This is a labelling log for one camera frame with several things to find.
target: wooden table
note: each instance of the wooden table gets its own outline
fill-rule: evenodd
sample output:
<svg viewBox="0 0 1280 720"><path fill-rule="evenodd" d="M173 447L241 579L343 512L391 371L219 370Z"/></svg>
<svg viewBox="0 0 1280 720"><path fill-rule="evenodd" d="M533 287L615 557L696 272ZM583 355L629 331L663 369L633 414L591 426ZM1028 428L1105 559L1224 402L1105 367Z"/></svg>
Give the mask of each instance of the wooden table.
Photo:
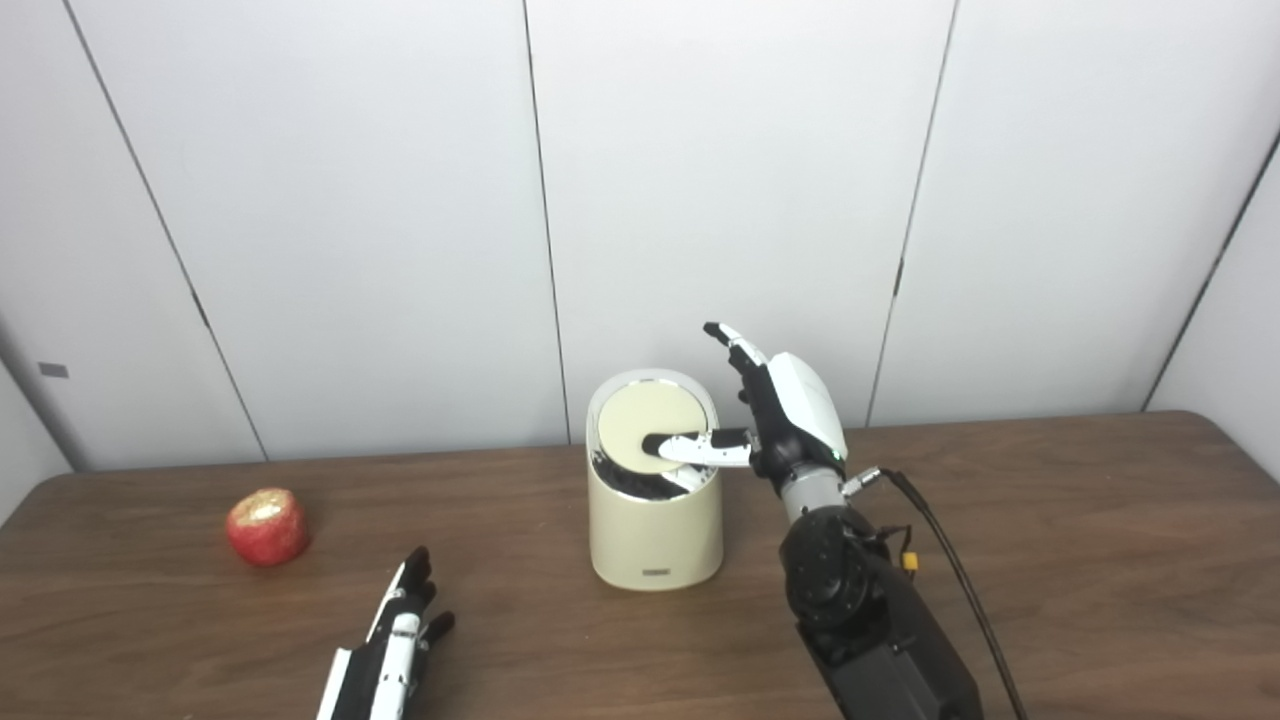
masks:
<svg viewBox="0 0 1280 720"><path fill-rule="evenodd" d="M951 533L1038 720L1280 717L1280 487L1196 415L854 430ZM243 565L223 518L293 488L315 542ZM837 720L782 597L782 507L726 479L724 566L640 594L591 573L580 447L97 475L38 487L0 529L0 717L312 717L420 542L439 646L422 720ZM876 523L915 521L890 486ZM924 529L919 523L918 529ZM1009 717L927 532L918 584Z"/></svg>

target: white wall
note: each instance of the white wall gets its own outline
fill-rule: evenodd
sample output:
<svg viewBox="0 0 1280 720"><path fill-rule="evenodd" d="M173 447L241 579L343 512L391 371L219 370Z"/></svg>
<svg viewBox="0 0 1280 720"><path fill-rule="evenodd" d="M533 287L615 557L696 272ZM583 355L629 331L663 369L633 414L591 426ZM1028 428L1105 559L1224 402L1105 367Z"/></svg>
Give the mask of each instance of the white wall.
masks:
<svg viewBox="0 0 1280 720"><path fill-rule="evenodd" d="M260 460L61 4L0 3L0 345L69 452L86 469Z"/></svg>
<svg viewBox="0 0 1280 720"><path fill-rule="evenodd" d="M1217 423L1280 478L1280 163L1271 161L1151 400Z"/></svg>
<svg viewBox="0 0 1280 720"><path fill-rule="evenodd" d="M1271 0L961 3L872 423L1138 410L1280 123Z"/></svg>
<svg viewBox="0 0 1280 720"><path fill-rule="evenodd" d="M0 524L37 483L68 471L67 459L0 365Z"/></svg>
<svg viewBox="0 0 1280 720"><path fill-rule="evenodd" d="M73 5L270 457L566 441L520 0Z"/></svg>
<svg viewBox="0 0 1280 720"><path fill-rule="evenodd" d="M860 425L952 4L531 0L568 414L637 366L745 421L728 323Z"/></svg>

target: black fingertip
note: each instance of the black fingertip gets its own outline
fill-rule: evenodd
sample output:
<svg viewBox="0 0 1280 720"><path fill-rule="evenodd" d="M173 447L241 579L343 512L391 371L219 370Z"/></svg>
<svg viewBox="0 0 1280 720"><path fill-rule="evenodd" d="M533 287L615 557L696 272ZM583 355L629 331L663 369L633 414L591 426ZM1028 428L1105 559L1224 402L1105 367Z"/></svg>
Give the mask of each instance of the black fingertip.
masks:
<svg viewBox="0 0 1280 720"><path fill-rule="evenodd" d="M413 592L430 577L431 556L426 552L425 547L417 546L404 559L404 571L401 573L399 587L404 588L406 592Z"/></svg>
<svg viewBox="0 0 1280 720"><path fill-rule="evenodd" d="M422 585L422 607L431 605L431 601L435 600L436 592L435 583L426 583Z"/></svg>
<svg viewBox="0 0 1280 720"><path fill-rule="evenodd" d="M719 323L705 323L703 332L721 341L721 345L728 345L728 336L721 329Z"/></svg>
<svg viewBox="0 0 1280 720"><path fill-rule="evenodd" d="M426 624L426 633L422 634L422 639L425 639L428 647L430 647L435 644L436 641L443 638L445 633L452 630L454 624L456 619L453 612L440 612L434 620Z"/></svg>
<svg viewBox="0 0 1280 720"><path fill-rule="evenodd" d="M662 457L662 454L659 454L658 451L662 448L662 443L667 442L668 439L671 439L671 436L667 433L649 433L644 436L643 441L640 441L640 448L645 451L645 455Z"/></svg>

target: cable connector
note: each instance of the cable connector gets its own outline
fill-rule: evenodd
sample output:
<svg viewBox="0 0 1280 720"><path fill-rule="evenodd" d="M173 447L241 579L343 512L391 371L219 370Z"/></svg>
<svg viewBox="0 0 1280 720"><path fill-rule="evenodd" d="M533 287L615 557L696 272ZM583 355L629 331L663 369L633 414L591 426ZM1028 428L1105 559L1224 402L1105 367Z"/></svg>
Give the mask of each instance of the cable connector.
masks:
<svg viewBox="0 0 1280 720"><path fill-rule="evenodd" d="M884 477L884 473L879 468L868 468L861 473L858 473L852 478L840 483L840 495L845 496L845 502L849 502L860 491L876 484L876 480Z"/></svg>

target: lid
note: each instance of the lid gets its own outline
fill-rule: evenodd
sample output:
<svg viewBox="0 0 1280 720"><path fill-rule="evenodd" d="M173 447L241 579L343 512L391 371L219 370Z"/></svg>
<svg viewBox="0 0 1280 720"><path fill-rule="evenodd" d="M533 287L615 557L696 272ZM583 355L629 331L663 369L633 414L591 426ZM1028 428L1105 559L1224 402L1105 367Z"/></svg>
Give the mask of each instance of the lid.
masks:
<svg viewBox="0 0 1280 720"><path fill-rule="evenodd" d="M634 370L607 380L591 397L586 442L596 475L639 500L673 500L696 492L713 468L685 465L646 454L652 433L705 432L716 409L700 384L673 370Z"/></svg>

